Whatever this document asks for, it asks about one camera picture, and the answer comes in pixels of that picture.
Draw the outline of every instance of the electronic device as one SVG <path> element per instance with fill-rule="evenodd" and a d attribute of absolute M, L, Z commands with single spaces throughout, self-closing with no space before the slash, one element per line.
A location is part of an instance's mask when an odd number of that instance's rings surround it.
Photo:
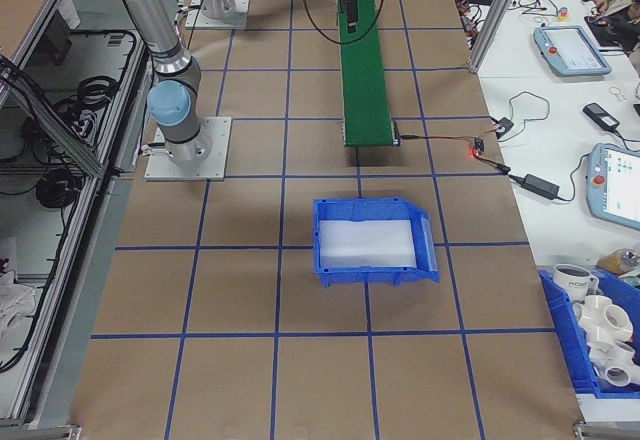
<path fill-rule="evenodd" d="M 597 218 L 640 230 L 640 153 L 597 144 L 589 155 L 587 204 Z"/>
<path fill-rule="evenodd" d="M 618 120 L 597 103 L 586 105 L 582 111 L 606 132 L 615 132 L 620 125 Z"/>
<path fill-rule="evenodd" d="M 611 73 L 611 66 L 579 25 L 538 27 L 533 39 L 558 76 Z"/>

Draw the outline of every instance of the blue tape grid line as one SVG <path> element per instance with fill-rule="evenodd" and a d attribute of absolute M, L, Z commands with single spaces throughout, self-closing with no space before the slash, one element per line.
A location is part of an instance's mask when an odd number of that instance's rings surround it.
<path fill-rule="evenodd" d="M 186 332 L 186 333 L 99 333 L 92 340 L 167 340 L 191 338 L 336 338 L 336 337 L 433 337 L 446 335 L 527 335 L 555 333 L 554 328 L 470 328 L 466 330 L 367 330 L 362 332 Z"/>
<path fill-rule="evenodd" d="M 395 117 L 393 120 L 395 121 L 400 121 L 400 122 L 404 122 L 404 121 L 414 121 L 414 122 L 421 122 L 422 120 L 427 120 L 427 121 L 431 121 L 431 120 L 450 120 L 450 121 L 457 121 L 457 120 L 480 120 L 480 119 L 489 119 L 491 118 L 489 115 L 455 115 L 455 116 L 450 116 L 450 117 L 446 117 L 446 116 L 429 116 L 426 115 L 424 117 Z M 304 121 L 323 121 L 323 122 L 336 122 L 336 121 L 342 121 L 342 117 L 289 117 L 290 121 L 296 121 L 296 122 L 304 122 Z M 242 121 L 242 122 L 263 122 L 263 121 L 284 121 L 284 119 L 282 117 L 233 117 L 233 121 L 234 122 L 238 122 L 238 121 Z"/>
<path fill-rule="evenodd" d="M 407 25 L 407 21 L 406 21 L 406 15 L 405 15 L 405 9 L 404 9 L 404 3 L 403 0 L 399 0 L 400 2 L 400 14 L 402 15 L 402 21 L 403 24 L 406 26 Z M 414 55 L 413 55 L 413 48 L 411 46 L 411 41 L 409 38 L 409 32 L 408 30 L 405 31 L 405 37 L 407 40 L 407 44 L 409 47 L 409 59 L 411 61 L 411 66 L 415 67 L 415 59 L 414 59 Z M 413 81 L 415 84 L 415 89 L 416 89 L 416 94 L 418 96 L 418 108 L 420 109 L 420 115 L 424 118 L 424 99 L 421 92 L 420 92 L 420 84 L 418 81 L 418 75 L 417 72 L 414 71 L 413 72 Z M 429 136 L 429 129 L 427 127 L 427 122 L 423 120 L 422 122 L 423 124 L 423 129 L 424 129 L 424 135 L 425 136 Z M 431 144 L 429 141 L 425 140 L 426 143 L 426 147 L 427 147 L 427 154 L 429 157 L 429 162 L 431 164 L 431 171 L 435 172 L 435 162 L 433 160 L 433 152 L 431 151 Z M 471 388 L 471 396 L 473 398 L 473 406 L 474 406 L 474 410 L 476 413 L 476 421 L 478 424 L 478 430 L 480 433 L 480 438 L 481 440 L 485 440 L 486 439 L 486 435 L 484 432 L 484 425 L 483 425 L 483 421 L 482 421 L 482 413 L 480 410 L 480 403 L 478 400 L 478 393 L 476 391 L 476 384 L 475 384 L 475 380 L 474 380 L 474 374 L 473 374 L 473 366 L 471 364 L 471 355 L 469 353 L 469 346 L 467 344 L 467 337 L 466 334 L 464 333 L 464 317 L 462 315 L 462 306 L 460 303 L 460 298 L 458 295 L 458 286 L 456 283 L 456 276 L 455 276 L 455 271 L 453 268 L 453 261 L 451 258 L 451 250 L 448 246 L 448 235 L 447 235 L 447 227 L 446 227 L 446 223 L 444 220 L 444 211 L 442 208 L 442 199 L 440 197 L 440 188 L 438 186 L 438 179 L 436 177 L 433 178 L 433 185 L 434 185 L 434 189 L 435 189 L 435 195 L 436 195 L 436 203 L 438 205 L 438 214 L 440 216 L 440 224 L 442 225 L 442 235 L 444 238 L 444 242 L 445 242 L 445 252 L 446 252 L 446 256 L 447 256 L 447 263 L 448 263 L 448 267 L 449 267 L 449 273 L 451 275 L 451 283 L 453 286 L 453 295 L 454 295 L 454 300 L 455 300 L 455 305 L 456 305 L 456 312 L 457 312 L 457 316 L 458 316 L 458 322 L 460 324 L 460 330 L 462 330 L 461 334 L 460 334 L 460 338 L 462 340 L 462 347 L 464 350 L 464 357 L 465 357 L 465 362 L 467 365 L 467 374 L 469 376 L 469 386 Z"/>
<path fill-rule="evenodd" d="M 466 67 L 442 67 L 442 68 L 433 68 L 433 69 L 417 69 L 415 68 L 413 52 L 411 51 L 411 44 L 409 42 L 409 32 L 413 30 L 460 30 L 459 27 L 425 27 L 425 28 L 409 28 L 406 25 L 406 17 L 404 13 L 404 6 L 402 4 L 402 0 L 400 1 L 400 9 L 401 15 L 404 23 L 403 28 L 389 28 L 389 29 L 381 29 L 381 30 L 401 30 L 405 32 L 405 36 L 407 39 L 407 43 L 409 45 L 409 56 L 411 60 L 411 69 L 406 69 L 406 71 L 412 72 L 414 76 L 414 83 L 416 88 L 416 93 L 418 95 L 418 106 L 420 109 L 420 117 L 417 118 L 404 118 L 398 119 L 402 120 L 418 120 L 422 122 L 423 130 L 425 134 L 428 134 L 428 124 L 430 120 L 465 120 L 465 119 L 486 119 L 488 118 L 486 115 L 470 115 L 470 116 L 434 116 L 429 117 L 424 114 L 424 106 L 423 99 L 420 94 L 419 84 L 417 80 L 417 72 L 421 71 L 447 71 L 447 70 L 463 70 Z M 302 176 L 302 175 L 287 175 L 286 174 L 286 160 L 287 160 L 287 134 L 288 134 L 288 123 L 289 118 L 289 92 L 291 87 L 291 72 L 293 71 L 304 71 L 306 69 L 293 69 L 291 67 L 291 46 L 292 46 L 292 37 L 294 34 L 293 28 L 293 2 L 291 0 L 291 11 L 289 18 L 289 29 L 282 29 L 282 31 L 289 32 L 289 55 L 288 55 L 288 67 L 287 69 L 280 69 L 281 71 L 287 72 L 287 95 L 286 95 L 286 108 L 285 108 L 285 130 L 284 130 L 284 146 L 283 146 L 283 167 L 282 167 L 282 175 L 273 175 L 273 176 L 261 176 L 261 175 L 247 175 L 247 176 L 233 176 L 229 178 L 281 178 L 282 186 L 281 186 L 281 204 L 280 204 L 280 230 L 279 230 L 279 240 L 277 246 L 206 246 L 201 244 L 202 233 L 204 229 L 204 220 L 207 208 L 207 200 L 209 197 L 209 193 L 211 188 L 213 188 L 211 182 L 207 182 L 207 186 L 204 193 L 203 205 L 201 210 L 200 223 L 198 227 L 198 235 L 195 246 L 184 245 L 184 246 L 120 246 L 117 247 L 118 251 L 143 251 L 143 250 L 194 250 L 194 259 L 191 270 L 191 278 L 189 283 L 189 289 L 187 294 L 187 301 L 185 305 L 185 312 L 183 318 L 183 326 L 182 331 L 180 333 L 141 333 L 141 334 L 96 334 L 92 335 L 93 340 L 117 340 L 117 339 L 179 339 L 180 345 L 178 349 L 177 359 L 176 359 L 176 367 L 174 372 L 174 380 L 172 385 L 172 392 L 170 398 L 170 404 L 167 414 L 167 422 L 165 428 L 165 440 L 169 440 L 171 436 L 171 425 L 173 420 L 173 414 L 175 410 L 175 404 L 179 389 L 179 379 L 180 379 L 180 371 L 182 367 L 182 359 L 184 354 L 185 342 L 187 339 L 196 339 L 196 338 L 273 338 L 274 339 L 274 350 L 273 350 L 273 374 L 272 374 L 272 394 L 271 394 L 271 424 L 270 424 L 270 439 L 275 440 L 275 432 L 276 432 L 276 406 L 277 406 L 277 383 L 278 383 L 278 354 L 279 354 L 279 339 L 280 338 L 323 338 L 323 337 L 366 337 L 368 341 L 368 353 L 369 353 L 369 368 L 370 368 L 370 381 L 371 381 L 371 402 L 372 402 L 372 417 L 373 417 L 373 425 L 376 440 L 380 440 L 380 427 L 379 427 L 379 419 L 378 419 L 378 408 L 377 408 L 377 392 L 376 392 L 376 379 L 375 379 L 375 354 L 374 354 L 374 337 L 383 337 L 383 336 L 434 336 L 434 335 L 456 335 L 460 336 L 462 339 L 465 361 L 467 365 L 467 371 L 469 375 L 469 382 L 473 396 L 473 403 L 476 412 L 476 418 L 478 423 L 478 429 L 480 432 L 480 437 L 484 440 L 486 438 L 484 432 L 484 426 L 482 421 L 480 403 L 476 391 L 474 376 L 473 376 L 473 367 L 470 358 L 469 348 L 467 345 L 467 336 L 469 335 L 485 335 L 485 334 L 539 334 L 539 333 L 551 333 L 555 330 L 552 328 L 514 328 L 514 329 L 466 329 L 464 327 L 464 319 L 462 314 L 462 308 L 460 304 L 460 299 L 458 295 L 458 289 L 456 284 L 455 272 L 453 268 L 453 262 L 451 258 L 451 248 L 452 247 L 502 247 L 502 246 L 518 246 L 518 245 L 528 245 L 528 242 L 487 242 L 487 243 L 454 243 L 449 242 L 446 232 L 446 224 L 444 222 L 444 213 L 442 210 L 442 202 L 440 198 L 440 192 L 438 189 L 438 179 L 442 177 L 451 177 L 451 176 L 495 176 L 496 174 L 478 174 L 478 173 L 463 173 L 463 174 L 438 174 L 435 171 L 432 174 L 425 175 L 363 175 L 361 173 L 360 162 L 358 158 L 358 152 L 356 149 L 356 175 L 355 178 L 357 180 L 358 185 L 358 196 L 362 197 L 362 179 L 363 178 L 398 178 L 398 177 L 407 177 L 407 178 L 421 178 L 421 177 L 431 177 L 434 182 L 436 199 L 438 205 L 438 214 L 440 216 L 440 220 L 442 223 L 444 242 L 441 244 L 436 244 L 436 246 L 444 247 L 448 268 L 451 275 L 451 280 L 453 284 L 454 298 L 458 316 L 458 322 L 460 325 L 459 329 L 453 330 L 428 330 L 428 331 L 373 331 L 372 322 L 371 322 L 371 302 L 369 295 L 369 286 L 367 284 L 364 285 L 364 301 L 366 307 L 366 319 L 367 319 L 367 330 L 364 332 L 280 332 L 280 303 L 281 303 L 281 287 L 282 287 L 282 256 L 285 250 L 297 250 L 297 249 L 311 249 L 310 246 L 285 246 L 283 244 L 284 241 L 284 208 L 285 208 L 285 189 L 286 189 L 286 181 L 287 178 L 354 178 L 354 176 Z M 203 71 L 222 71 L 223 78 L 220 86 L 220 92 L 218 96 L 218 106 L 217 112 L 220 110 L 220 99 L 222 98 L 224 85 L 225 85 L 225 76 L 229 71 L 240 71 L 229 69 L 229 58 L 231 54 L 231 49 L 233 45 L 234 33 L 232 32 L 229 46 L 227 50 L 227 58 L 225 62 L 225 67 L 223 69 L 204 69 Z M 326 69 L 329 71 L 336 71 L 336 69 Z M 390 71 L 405 71 L 405 69 L 387 69 Z M 248 71 L 278 71 L 278 69 L 254 69 Z M 237 120 L 247 120 L 247 121 L 261 121 L 265 119 L 254 119 L 254 118 L 239 118 Z M 295 119 L 295 120 L 314 120 L 314 119 Z M 319 118 L 315 120 L 327 120 L 326 118 Z M 431 152 L 431 148 L 429 142 L 426 143 L 426 148 L 428 152 L 429 162 L 432 166 L 434 166 L 433 156 Z M 191 301 L 193 296 L 193 291 L 195 288 L 195 280 L 196 280 L 196 272 L 197 272 L 197 263 L 199 258 L 199 252 L 201 250 L 213 250 L 213 249 L 277 249 L 278 250 L 278 268 L 277 268 L 277 291 L 276 291 L 276 312 L 275 312 L 275 325 L 274 332 L 244 332 L 244 333 L 226 333 L 226 332 L 188 332 L 188 319 L 191 308 Z"/>
<path fill-rule="evenodd" d="M 288 55 L 288 72 L 287 72 L 287 95 L 285 96 L 285 109 L 284 109 L 284 141 L 282 146 L 282 176 L 287 172 L 287 145 L 289 140 L 289 94 L 291 92 L 291 48 L 293 44 L 293 1 L 290 3 L 289 11 L 289 55 Z M 278 271 L 277 271 L 277 283 L 276 283 L 276 312 L 275 312 L 275 336 L 273 340 L 273 370 L 271 378 L 271 421 L 269 425 L 269 439 L 275 440 L 276 438 L 276 415 L 278 405 L 278 357 L 280 352 L 280 304 L 282 293 L 282 255 L 284 250 L 282 248 L 284 243 L 284 205 L 286 194 L 286 183 L 284 178 L 280 182 L 280 230 L 278 232 Z"/>
<path fill-rule="evenodd" d="M 435 247 L 520 247 L 528 246 L 527 241 L 514 242 L 434 242 Z M 311 250 L 312 245 L 199 245 L 199 250 Z M 142 245 L 131 247 L 116 247 L 120 252 L 164 251 L 164 250 L 195 250 L 193 245 Z"/>
<path fill-rule="evenodd" d="M 464 70 L 468 71 L 469 68 L 465 66 L 457 66 L 457 67 L 430 67 L 430 68 L 385 68 L 385 72 L 438 72 L 441 70 Z M 222 71 L 219 68 L 203 68 L 202 72 L 220 72 Z M 275 73 L 275 72 L 340 72 L 339 68 L 280 68 L 280 67 L 262 67 L 262 68 L 229 68 L 226 70 L 228 72 L 260 72 L 260 73 Z"/>
<path fill-rule="evenodd" d="M 231 48 L 233 45 L 233 39 L 235 36 L 235 31 L 231 32 L 231 35 L 229 36 L 229 44 L 227 46 L 227 56 L 225 59 L 225 67 L 229 65 L 229 58 L 231 56 Z M 216 106 L 216 115 L 220 114 L 220 99 L 222 98 L 222 94 L 224 91 L 224 84 L 225 84 L 225 78 L 226 78 L 226 71 L 223 72 L 222 74 L 222 81 L 220 83 L 220 91 L 218 94 L 218 102 L 217 102 L 217 106 Z M 206 217 L 206 212 L 207 212 L 207 203 L 209 200 L 209 192 L 212 189 L 212 183 L 211 180 L 207 180 L 206 186 L 205 186 L 205 191 L 204 191 L 204 195 L 203 195 L 203 199 L 202 199 L 202 207 L 200 210 L 200 221 L 198 224 L 198 234 L 196 237 L 196 245 L 195 245 L 195 249 L 194 249 L 194 253 L 193 253 L 193 264 L 191 266 L 191 277 L 189 279 L 189 288 L 187 290 L 187 301 L 186 301 L 186 305 L 185 305 L 185 309 L 184 309 L 184 317 L 182 320 L 182 332 L 181 332 L 181 336 L 180 336 L 180 345 L 178 347 L 178 355 L 177 355 L 177 359 L 176 359 L 176 368 L 175 368 L 175 372 L 174 372 L 174 376 L 173 376 L 173 385 L 171 387 L 171 398 L 169 400 L 169 410 L 167 412 L 167 422 L 165 425 L 165 432 L 164 432 L 164 440 L 169 440 L 171 438 L 171 427 L 173 424 L 173 414 L 175 411 L 175 405 L 176 405 L 176 397 L 178 395 L 178 388 L 179 388 L 179 384 L 180 384 L 180 372 L 182 371 L 182 359 L 183 359 L 183 355 L 184 355 L 184 347 L 185 347 L 185 341 L 187 339 L 186 337 L 186 333 L 187 330 L 189 328 L 189 314 L 191 312 L 191 301 L 193 298 L 193 291 L 195 288 L 195 280 L 196 280 L 196 272 L 198 270 L 198 258 L 200 255 L 200 244 L 202 242 L 202 232 L 204 230 L 204 221 L 205 221 L 205 217 Z"/>

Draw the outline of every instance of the green conveyor belt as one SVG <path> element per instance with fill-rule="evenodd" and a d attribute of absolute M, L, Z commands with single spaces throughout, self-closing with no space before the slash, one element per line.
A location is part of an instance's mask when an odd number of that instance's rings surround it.
<path fill-rule="evenodd" d="M 361 36 L 375 15 L 374 0 L 358 0 L 358 30 L 348 33 L 345 17 L 339 14 L 340 40 L 345 42 Z M 342 45 L 340 49 L 345 146 L 396 145 L 377 27 L 374 25 L 362 40 Z"/>

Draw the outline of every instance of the brown paper floor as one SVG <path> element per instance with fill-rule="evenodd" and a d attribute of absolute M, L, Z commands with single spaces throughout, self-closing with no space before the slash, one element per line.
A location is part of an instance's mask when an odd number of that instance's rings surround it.
<path fill-rule="evenodd" d="M 309 5 L 337 35 L 334 0 Z M 379 25 L 401 133 L 489 128 L 453 0 L 386 0 Z M 464 142 L 345 150 L 339 50 L 302 0 L 252 0 L 248 27 L 192 43 L 199 112 L 233 117 L 227 179 L 136 173 L 72 408 L 83 438 L 572 439 L 508 180 Z M 312 200 L 386 196 L 430 212 L 441 283 L 322 288 Z"/>

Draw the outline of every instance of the white table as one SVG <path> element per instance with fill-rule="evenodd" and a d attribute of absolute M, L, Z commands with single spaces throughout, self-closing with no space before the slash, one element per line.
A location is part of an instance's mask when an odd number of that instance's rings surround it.
<path fill-rule="evenodd" d="M 569 9 L 569 18 L 550 24 L 582 25 L 583 17 L 593 4 L 580 0 L 553 0 L 558 7 Z M 640 103 L 635 97 L 638 74 L 624 54 L 605 57 L 611 74 L 601 77 L 560 78 L 553 74 L 533 42 L 533 29 L 540 26 L 535 15 L 522 15 L 513 10 L 505 15 L 489 52 L 480 67 L 479 77 L 489 112 L 494 118 L 509 116 L 509 99 L 529 91 L 549 100 L 547 120 L 528 122 L 525 130 L 501 143 L 505 163 L 512 173 L 527 173 L 560 186 L 560 196 L 572 194 L 569 173 L 576 168 L 581 155 L 589 153 L 597 143 L 622 145 L 620 140 L 602 131 L 582 113 L 591 102 L 599 103 L 620 121 L 625 138 L 640 139 L 640 116 L 633 108 Z M 620 89 L 624 100 L 610 88 Z M 544 114 L 545 105 L 530 96 L 514 103 L 515 125 L 508 139 L 522 128 L 524 118 Z M 640 148 L 640 144 L 630 144 Z M 537 265 L 556 263 L 594 265 L 598 258 L 618 248 L 640 250 L 640 231 L 593 217 L 586 203 L 586 159 L 574 174 L 576 198 L 571 203 L 549 201 L 514 183 L 514 194 L 531 250 Z M 578 395 L 587 422 L 640 421 L 640 401 L 598 400 L 593 395 Z"/>

